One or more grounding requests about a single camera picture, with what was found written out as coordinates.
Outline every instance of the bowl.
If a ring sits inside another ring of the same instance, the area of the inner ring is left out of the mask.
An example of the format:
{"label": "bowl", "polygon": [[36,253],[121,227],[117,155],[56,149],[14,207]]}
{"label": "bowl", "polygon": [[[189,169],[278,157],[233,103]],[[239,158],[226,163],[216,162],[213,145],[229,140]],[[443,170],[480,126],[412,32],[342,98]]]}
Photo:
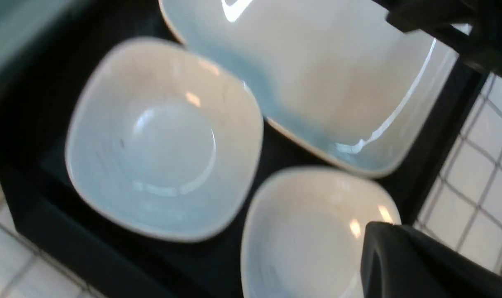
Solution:
{"label": "bowl", "polygon": [[88,80],[65,160],[73,186],[101,215],[145,236],[195,242],[238,213],[262,134],[242,81],[178,45],[135,38]]}
{"label": "bowl", "polygon": [[280,133],[365,177],[402,163],[457,60],[371,0],[159,0],[187,49],[245,81]]}
{"label": "bowl", "polygon": [[362,298],[365,226],[400,224],[379,185],[332,168],[289,168],[255,194],[244,227],[246,298]]}

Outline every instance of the dish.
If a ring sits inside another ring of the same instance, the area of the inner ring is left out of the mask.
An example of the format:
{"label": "dish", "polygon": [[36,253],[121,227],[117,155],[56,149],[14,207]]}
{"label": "dish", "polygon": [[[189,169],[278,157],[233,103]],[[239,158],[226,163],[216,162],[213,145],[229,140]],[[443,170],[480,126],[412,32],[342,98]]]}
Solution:
{"label": "dish", "polygon": [[368,177],[404,159],[457,56],[371,0],[160,0],[188,49],[253,90],[277,130]]}
{"label": "dish", "polygon": [[177,45],[136,38],[113,48],[88,80],[65,160],[101,215],[139,234],[195,242],[236,216],[262,133],[242,81]]}
{"label": "dish", "polygon": [[332,168],[289,168],[258,189],[246,218],[241,278],[246,298],[362,298],[365,225],[400,224],[372,181]]}

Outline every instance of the black surface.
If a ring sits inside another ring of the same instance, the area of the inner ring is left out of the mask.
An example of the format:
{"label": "black surface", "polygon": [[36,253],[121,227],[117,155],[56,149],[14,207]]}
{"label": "black surface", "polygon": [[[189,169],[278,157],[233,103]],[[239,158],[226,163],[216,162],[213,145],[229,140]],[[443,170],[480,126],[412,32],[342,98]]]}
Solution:
{"label": "black surface", "polygon": [[502,298],[502,277],[411,226],[371,222],[361,280],[366,298]]}
{"label": "black surface", "polygon": [[[105,220],[74,191],[64,165],[73,107],[100,59],[132,36],[174,40],[155,0],[95,2],[53,42],[0,104],[0,181],[17,229],[110,298],[239,297],[249,199],[286,166],[321,164],[264,124],[256,179],[234,222],[206,242],[147,239]],[[378,180],[412,223],[486,77],[457,63],[403,164]]]}

